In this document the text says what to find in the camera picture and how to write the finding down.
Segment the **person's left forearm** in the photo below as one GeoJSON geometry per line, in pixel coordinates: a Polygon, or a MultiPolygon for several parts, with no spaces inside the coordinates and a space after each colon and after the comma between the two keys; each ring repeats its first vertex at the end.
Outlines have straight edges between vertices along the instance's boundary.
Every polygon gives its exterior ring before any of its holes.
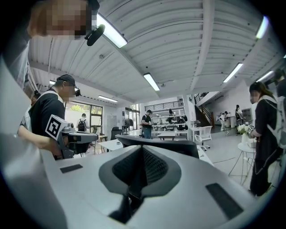
{"type": "Polygon", "coordinates": [[[19,137],[33,143],[36,145],[39,149],[45,149],[47,150],[47,145],[49,143],[49,137],[36,135],[29,130],[27,130],[24,126],[20,125],[19,129],[17,131],[17,134],[19,137]]]}

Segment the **white office chair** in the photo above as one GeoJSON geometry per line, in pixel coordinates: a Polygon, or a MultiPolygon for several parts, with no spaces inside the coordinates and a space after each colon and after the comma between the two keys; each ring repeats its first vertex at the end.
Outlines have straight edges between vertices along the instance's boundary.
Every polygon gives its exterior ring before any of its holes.
{"type": "Polygon", "coordinates": [[[210,149],[210,146],[209,145],[205,145],[204,143],[206,141],[211,141],[212,140],[211,129],[212,129],[212,126],[201,127],[199,129],[199,131],[198,131],[198,134],[194,135],[195,140],[200,143],[199,146],[204,151],[207,151],[207,149],[210,149]]]}

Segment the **dark staircase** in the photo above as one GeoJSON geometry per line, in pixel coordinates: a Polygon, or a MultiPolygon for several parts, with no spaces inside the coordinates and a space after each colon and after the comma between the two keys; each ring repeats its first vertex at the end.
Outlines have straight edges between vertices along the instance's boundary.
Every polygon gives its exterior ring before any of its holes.
{"type": "Polygon", "coordinates": [[[198,103],[208,94],[208,92],[198,93],[194,96],[195,102],[195,112],[196,112],[196,121],[195,125],[197,127],[206,127],[206,126],[215,126],[213,112],[208,112],[203,105],[198,103]]]}

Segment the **triangle patterned tablecloth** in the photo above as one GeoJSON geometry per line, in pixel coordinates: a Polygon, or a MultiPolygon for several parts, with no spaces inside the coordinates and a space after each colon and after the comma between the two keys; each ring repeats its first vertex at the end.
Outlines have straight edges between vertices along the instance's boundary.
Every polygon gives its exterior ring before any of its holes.
{"type": "Polygon", "coordinates": [[[199,159],[214,166],[209,157],[206,155],[205,151],[202,150],[200,147],[198,147],[197,149],[198,149],[199,159]]]}

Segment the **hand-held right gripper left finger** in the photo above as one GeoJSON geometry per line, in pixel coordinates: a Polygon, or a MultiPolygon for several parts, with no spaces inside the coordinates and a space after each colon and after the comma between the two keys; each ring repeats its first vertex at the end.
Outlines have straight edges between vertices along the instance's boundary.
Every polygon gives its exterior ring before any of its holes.
{"type": "Polygon", "coordinates": [[[127,190],[115,193],[106,186],[125,187],[112,169],[104,171],[101,166],[113,159],[121,160],[139,149],[129,146],[92,157],[54,160],[50,153],[43,154],[47,179],[64,216],[64,225],[57,223],[52,229],[143,229],[137,219],[120,222],[127,190]]]}

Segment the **white shelf rack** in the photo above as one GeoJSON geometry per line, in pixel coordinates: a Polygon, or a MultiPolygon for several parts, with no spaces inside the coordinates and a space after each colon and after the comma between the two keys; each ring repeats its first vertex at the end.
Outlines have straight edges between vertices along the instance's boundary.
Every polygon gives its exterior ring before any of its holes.
{"type": "Polygon", "coordinates": [[[187,131],[188,118],[182,100],[145,106],[151,111],[153,131],[187,131]]]}

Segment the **person's grey t-shirt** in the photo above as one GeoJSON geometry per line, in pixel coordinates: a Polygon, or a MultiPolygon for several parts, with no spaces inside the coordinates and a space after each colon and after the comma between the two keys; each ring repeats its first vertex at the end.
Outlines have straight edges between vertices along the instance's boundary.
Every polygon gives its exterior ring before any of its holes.
{"type": "Polygon", "coordinates": [[[29,36],[27,30],[16,31],[3,51],[3,58],[14,80],[22,90],[28,83],[29,36]]]}

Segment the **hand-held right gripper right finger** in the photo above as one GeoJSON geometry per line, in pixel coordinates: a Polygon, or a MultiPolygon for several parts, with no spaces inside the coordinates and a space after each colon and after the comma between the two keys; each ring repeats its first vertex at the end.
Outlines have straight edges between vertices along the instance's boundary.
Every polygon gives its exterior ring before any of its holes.
{"type": "Polygon", "coordinates": [[[257,199],[227,174],[200,159],[148,146],[181,168],[166,195],[146,198],[129,220],[132,229],[246,229],[256,217],[257,199]]]}

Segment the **glass door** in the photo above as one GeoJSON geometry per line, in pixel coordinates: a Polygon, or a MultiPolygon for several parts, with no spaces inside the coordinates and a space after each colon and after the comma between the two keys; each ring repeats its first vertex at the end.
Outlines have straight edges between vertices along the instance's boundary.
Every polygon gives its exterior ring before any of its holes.
{"type": "Polygon", "coordinates": [[[94,132],[99,134],[102,132],[102,115],[103,107],[87,105],[77,102],[66,102],[65,104],[65,120],[72,123],[74,128],[78,130],[78,124],[81,120],[85,120],[88,127],[86,132],[94,132]]]}

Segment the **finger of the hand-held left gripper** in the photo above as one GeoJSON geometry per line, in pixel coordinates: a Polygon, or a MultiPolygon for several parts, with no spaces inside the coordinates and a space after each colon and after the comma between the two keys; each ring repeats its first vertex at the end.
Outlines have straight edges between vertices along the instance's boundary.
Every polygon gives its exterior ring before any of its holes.
{"type": "Polygon", "coordinates": [[[86,153],[92,142],[98,140],[98,135],[93,133],[80,133],[75,136],[75,154],[86,153]]]}

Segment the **person's left hand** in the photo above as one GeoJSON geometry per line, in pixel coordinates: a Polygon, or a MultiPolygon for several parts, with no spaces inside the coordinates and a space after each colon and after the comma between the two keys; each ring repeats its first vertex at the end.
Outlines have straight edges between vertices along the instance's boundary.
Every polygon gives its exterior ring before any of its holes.
{"type": "Polygon", "coordinates": [[[59,148],[58,142],[54,139],[50,138],[49,143],[47,145],[47,150],[50,151],[54,157],[55,160],[62,159],[62,153],[59,148]]]}

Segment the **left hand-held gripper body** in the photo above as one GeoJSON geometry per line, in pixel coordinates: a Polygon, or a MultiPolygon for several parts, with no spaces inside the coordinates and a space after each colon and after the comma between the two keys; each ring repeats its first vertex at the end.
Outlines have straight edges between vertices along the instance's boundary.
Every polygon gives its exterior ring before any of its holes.
{"type": "Polygon", "coordinates": [[[72,123],[52,114],[45,132],[56,141],[63,159],[73,158],[75,149],[70,143],[76,140],[76,132],[72,123]]]}

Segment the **ceiling strip light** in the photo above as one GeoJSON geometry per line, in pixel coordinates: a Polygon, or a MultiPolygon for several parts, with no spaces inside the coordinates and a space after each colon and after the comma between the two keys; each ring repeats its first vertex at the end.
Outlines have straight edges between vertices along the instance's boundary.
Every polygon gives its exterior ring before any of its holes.
{"type": "Polygon", "coordinates": [[[118,102],[118,101],[117,101],[117,100],[115,100],[115,99],[111,99],[111,98],[108,98],[108,97],[105,97],[105,96],[101,96],[101,95],[99,95],[98,97],[99,97],[99,98],[101,98],[101,99],[104,99],[104,100],[110,101],[110,102],[115,102],[115,103],[117,103],[117,102],[118,102]]]}
{"type": "Polygon", "coordinates": [[[264,34],[266,33],[269,25],[269,19],[267,16],[263,16],[262,22],[258,28],[258,31],[256,33],[256,39],[263,38],[264,34]]]}
{"type": "Polygon", "coordinates": [[[274,71],[269,71],[268,73],[266,73],[265,75],[263,75],[262,77],[260,77],[256,82],[262,82],[263,80],[267,79],[268,77],[270,77],[271,75],[273,75],[274,71]]]}
{"type": "Polygon", "coordinates": [[[242,68],[243,63],[238,63],[236,67],[230,72],[230,74],[226,77],[223,83],[227,83],[235,74],[242,68]]]}
{"type": "Polygon", "coordinates": [[[101,14],[97,15],[97,26],[104,25],[104,35],[112,41],[118,48],[122,48],[127,44],[127,40],[124,36],[115,28],[111,23],[109,23],[101,14]]]}
{"type": "Polygon", "coordinates": [[[150,86],[155,90],[155,91],[160,91],[157,83],[154,81],[153,77],[151,76],[150,73],[145,73],[143,75],[143,77],[145,78],[145,80],[150,84],[150,86]]]}

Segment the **white flowers in vase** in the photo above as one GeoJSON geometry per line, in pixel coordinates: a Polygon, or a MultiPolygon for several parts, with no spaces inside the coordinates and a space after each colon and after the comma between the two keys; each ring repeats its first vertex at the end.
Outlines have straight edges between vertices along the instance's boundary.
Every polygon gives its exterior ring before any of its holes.
{"type": "Polygon", "coordinates": [[[242,124],[237,127],[237,133],[239,135],[242,135],[241,143],[243,144],[246,144],[249,139],[248,128],[249,128],[249,125],[246,125],[246,124],[242,124]]]}

